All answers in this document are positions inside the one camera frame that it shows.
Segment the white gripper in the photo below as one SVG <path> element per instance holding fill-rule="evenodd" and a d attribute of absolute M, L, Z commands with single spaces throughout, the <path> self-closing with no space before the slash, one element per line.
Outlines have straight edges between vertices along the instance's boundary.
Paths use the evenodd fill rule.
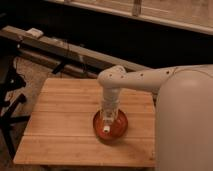
<path fill-rule="evenodd" d="M 112 100 L 112 99 L 105 99 L 103 98 L 101 101 L 101 109 L 103 111 L 115 111 L 118 109 L 119 101 L 118 100 Z M 112 121 L 114 122 L 117 119 L 118 112 L 112 113 Z M 100 118 L 104 122 L 106 120 L 106 115 L 104 112 L 100 112 Z"/>

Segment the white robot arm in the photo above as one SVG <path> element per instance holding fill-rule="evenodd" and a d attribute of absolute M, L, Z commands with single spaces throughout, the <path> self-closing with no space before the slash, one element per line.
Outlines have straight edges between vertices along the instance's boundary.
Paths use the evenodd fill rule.
<path fill-rule="evenodd" d="M 213 171 L 213 64 L 128 72 L 102 71 L 105 114 L 118 107 L 123 88 L 156 96 L 156 171 Z"/>

